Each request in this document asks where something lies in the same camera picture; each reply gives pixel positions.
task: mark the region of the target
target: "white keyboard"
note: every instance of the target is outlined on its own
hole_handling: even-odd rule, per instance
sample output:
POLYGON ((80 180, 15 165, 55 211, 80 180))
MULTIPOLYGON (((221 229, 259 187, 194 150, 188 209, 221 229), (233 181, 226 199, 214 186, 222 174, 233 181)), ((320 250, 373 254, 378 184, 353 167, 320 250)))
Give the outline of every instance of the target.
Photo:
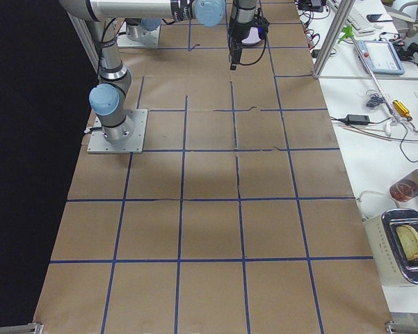
MULTIPOLYGON (((340 0, 328 0, 328 4, 333 10, 337 10, 340 0)), ((372 35, 374 31, 376 31, 373 25, 368 22, 366 17, 360 14, 360 12, 355 8, 351 9, 346 21, 353 26, 353 32, 357 36, 372 35)))

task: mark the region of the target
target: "chair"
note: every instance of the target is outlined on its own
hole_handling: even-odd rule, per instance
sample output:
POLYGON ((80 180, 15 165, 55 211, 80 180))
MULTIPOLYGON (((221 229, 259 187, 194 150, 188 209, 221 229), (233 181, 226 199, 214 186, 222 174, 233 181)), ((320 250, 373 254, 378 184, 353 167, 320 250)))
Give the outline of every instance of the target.
POLYGON ((387 12, 392 16, 394 26, 399 33, 405 33, 407 37, 412 37, 418 33, 418 0, 403 4, 398 10, 385 6, 387 12), (417 5, 416 18, 412 18, 403 10, 409 6, 417 5))

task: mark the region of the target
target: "bread slice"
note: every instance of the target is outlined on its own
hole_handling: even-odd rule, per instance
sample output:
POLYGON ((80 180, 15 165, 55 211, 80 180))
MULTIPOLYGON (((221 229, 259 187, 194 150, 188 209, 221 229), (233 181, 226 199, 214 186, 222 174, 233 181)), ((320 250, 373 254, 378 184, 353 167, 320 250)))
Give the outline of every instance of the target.
POLYGON ((406 259, 413 261, 418 258, 418 233, 410 225, 402 225, 396 228, 397 235, 405 252, 406 259))

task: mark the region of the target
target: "black background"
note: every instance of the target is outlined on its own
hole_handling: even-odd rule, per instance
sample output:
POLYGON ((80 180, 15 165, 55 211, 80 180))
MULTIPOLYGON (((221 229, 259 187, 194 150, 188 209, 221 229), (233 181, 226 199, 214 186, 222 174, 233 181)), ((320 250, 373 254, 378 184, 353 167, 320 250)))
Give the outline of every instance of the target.
POLYGON ((0 326, 33 320, 96 74, 56 0, 0 0, 0 326))

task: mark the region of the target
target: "yellow screwdriver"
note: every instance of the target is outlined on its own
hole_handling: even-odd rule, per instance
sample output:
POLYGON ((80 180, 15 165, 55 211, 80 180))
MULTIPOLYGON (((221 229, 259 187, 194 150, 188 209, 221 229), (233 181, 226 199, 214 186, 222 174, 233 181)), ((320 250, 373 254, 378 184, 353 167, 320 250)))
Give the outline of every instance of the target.
POLYGON ((392 102, 394 109, 399 113, 401 117, 406 118, 408 122, 412 121, 412 117, 408 108, 400 101, 394 100, 392 102))

